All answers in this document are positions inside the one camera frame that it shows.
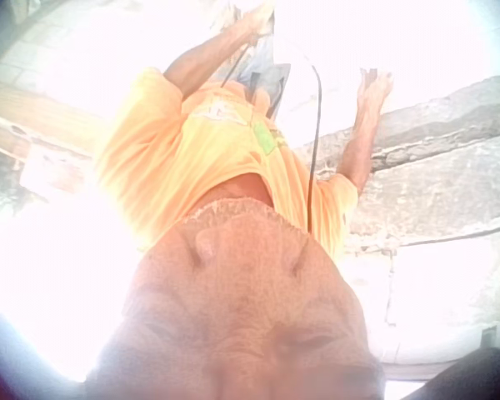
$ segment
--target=man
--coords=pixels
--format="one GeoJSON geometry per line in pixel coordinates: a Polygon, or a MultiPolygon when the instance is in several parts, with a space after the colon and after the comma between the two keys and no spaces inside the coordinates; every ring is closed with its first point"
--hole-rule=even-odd
{"type": "Polygon", "coordinates": [[[254,40],[264,5],[145,72],[97,166],[146,255],[91,398],[383,398],[363,312],[333,263],[371,151],[388,75],[364,82],[337,174],[309,173],[244,87],[206,83],[254,40]]]}

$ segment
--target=hand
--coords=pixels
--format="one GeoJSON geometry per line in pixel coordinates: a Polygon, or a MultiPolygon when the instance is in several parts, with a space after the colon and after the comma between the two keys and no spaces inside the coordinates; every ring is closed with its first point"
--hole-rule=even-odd
{"type": "Polygon", "coordinates": [[[361,70],[361,84],[357,90],[357,108],[370,106],[381,110],[385,99],[393,90],[393,75],[390,72],[380,72],[374,82],[366,87],[368,72],[361,70]]]}
{"type": "Polygon", "coordinates": [[[274,6],[276,5],[275,0],[265,0],[265,2],[253,9],[250,12],[244,14],[242,21],[247,24],[248,29],[253,36],[259,38],[267,32],[267,23],[270,17],[273,15],[274,6]]]}

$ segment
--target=orange shirt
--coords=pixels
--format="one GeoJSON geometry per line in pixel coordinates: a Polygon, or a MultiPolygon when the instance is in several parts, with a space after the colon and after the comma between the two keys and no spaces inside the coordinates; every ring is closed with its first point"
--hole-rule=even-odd
{"type": "MultiPolygon", "coordinates": [[[[247,102],[236,82],[208,83],[182,102],[179,89],[155,69],[137,80],[97,176],[139,248],[148,250],[209,189],[245,173],[260,175],[276,212],[307,229],[309,171],[264,116],[268,99],[257,98],[247,102]]],[[[315,180],[312,235],[332,259],[357,201],[344,176],[315,180]]]]}

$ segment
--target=raised arm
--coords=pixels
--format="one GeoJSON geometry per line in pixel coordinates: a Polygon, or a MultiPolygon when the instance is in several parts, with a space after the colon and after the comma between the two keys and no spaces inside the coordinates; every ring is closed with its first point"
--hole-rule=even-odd
{"type": "Polygon", "coordinates": [[[370,174],[374,138],[380,121],[383,102],[393,87],[391,74],[380,74],[365,87],[367,73],[362,72],[362,82],[357,91],[357,115],[352,138],[342,154],[337,172],[348,178],[361,194],[370,174]]]}
{"type": "Polygon", "coordinates": [[[241,46],[255,41],[272,13],[273,2],[265,2],[216,37],[185,52],[168,67],[165,78],[182,91],[184,99],[187,98],[241,46]]]}

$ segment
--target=wooden beam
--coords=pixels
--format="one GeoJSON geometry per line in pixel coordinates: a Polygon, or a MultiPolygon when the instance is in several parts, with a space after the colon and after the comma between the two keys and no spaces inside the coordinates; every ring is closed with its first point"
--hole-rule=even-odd
{"type": "MultiPolygon", "coordinates": [[[[1,83],[0,118],[29,129],[43,141],[89,155],[100,150],[108,134],[108,125],[100,117],[1,83]]],[[[11,141],[18,140],[1,137],[6,131],[0,129],[0,143],[8,143],[7,146],[11,147],[11,141]]]]}

